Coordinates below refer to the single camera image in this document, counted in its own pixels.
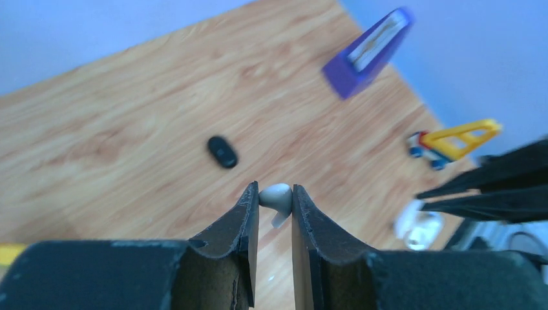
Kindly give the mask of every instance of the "light blue wall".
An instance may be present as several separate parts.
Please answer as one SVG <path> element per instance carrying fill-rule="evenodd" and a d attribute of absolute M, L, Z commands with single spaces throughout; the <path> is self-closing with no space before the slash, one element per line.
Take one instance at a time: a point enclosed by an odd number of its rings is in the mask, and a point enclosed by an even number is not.
<path fill-rule="evenodd" d="M 0 96 L 252 0 L 1 0 Z"/>
<path fill-rule="evenodd" d="M 546 0 L 341 0 L 366 29 L 398 6 L 417 23 L 393 63 L 436 116 L 483 118 L 503 133 L 476 154 L 498 154 L 548 134 Z"/>

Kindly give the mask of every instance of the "blue toy wheel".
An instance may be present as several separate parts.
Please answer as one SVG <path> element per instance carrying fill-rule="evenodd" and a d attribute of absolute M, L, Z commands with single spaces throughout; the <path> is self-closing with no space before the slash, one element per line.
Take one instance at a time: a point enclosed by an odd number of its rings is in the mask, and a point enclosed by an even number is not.
<path fill-rule="evenodd" d="M 420 147 L 410 147 L 409 148 L 409 155 L 411 157 L 419 158 L 423 155 L 423 150 Z"/>
<path fill-rule="evenodd" d="M 432 160 L 430 162 L 430 166 L 432 166 L 432 169 L 434 169 L 436 171 L 440 171 L 443 168 L 445 168 L 445 161 L 443 161 L 443 160 Z"/>

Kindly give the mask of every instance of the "purple box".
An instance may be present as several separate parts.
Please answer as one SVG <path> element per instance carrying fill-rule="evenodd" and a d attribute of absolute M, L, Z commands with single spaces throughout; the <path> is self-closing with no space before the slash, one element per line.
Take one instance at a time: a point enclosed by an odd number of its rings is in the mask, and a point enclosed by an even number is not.
<path fill-rule="evenodd" d="M 373 27 L 339 52 L 322 69 L 343 99 L 364 90 L 386 66 L 414 19 L 406 8 L 384 16 Z"/>

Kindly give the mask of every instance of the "yellow toy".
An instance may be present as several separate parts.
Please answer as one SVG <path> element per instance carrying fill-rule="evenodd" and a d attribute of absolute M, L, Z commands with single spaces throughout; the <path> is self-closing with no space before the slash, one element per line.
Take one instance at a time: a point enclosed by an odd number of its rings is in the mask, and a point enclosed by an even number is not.
<path fill-rule="evenodd" d="M 494 119 L 484 119 L 435 132 L 416 132 L 407 139 L 409 153 L 415 158 L 428 158 L 434 170 L 441 170 L 495 137 L 501 129 Z"/>
<path fill-rule="evenodd" d="M 0 243 L 0 265 L 11 265 L 25 249 L 26 244 Z"/>

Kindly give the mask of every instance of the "wooden table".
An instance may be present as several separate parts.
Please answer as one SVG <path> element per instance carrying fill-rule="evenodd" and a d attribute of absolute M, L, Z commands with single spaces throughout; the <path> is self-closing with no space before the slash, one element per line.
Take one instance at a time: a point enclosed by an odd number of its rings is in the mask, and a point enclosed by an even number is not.
<path fill-rule="evenodd" d="M 359 34 L 335 0 L 261 0 L 1 98 L 0 240 L 188 238 L 257 180 L 303 184 L 350 233 L 402 247 L 391 223 L 413 194 L 470 164 L 406 155 L 407 135 L 438 125 L 391 67 L 337 98 L 320 69 Z M 206 152 L 215 134 L 234 169 Z M 273 215 L 257 309 L 291 309 L 291 229 Z"/>

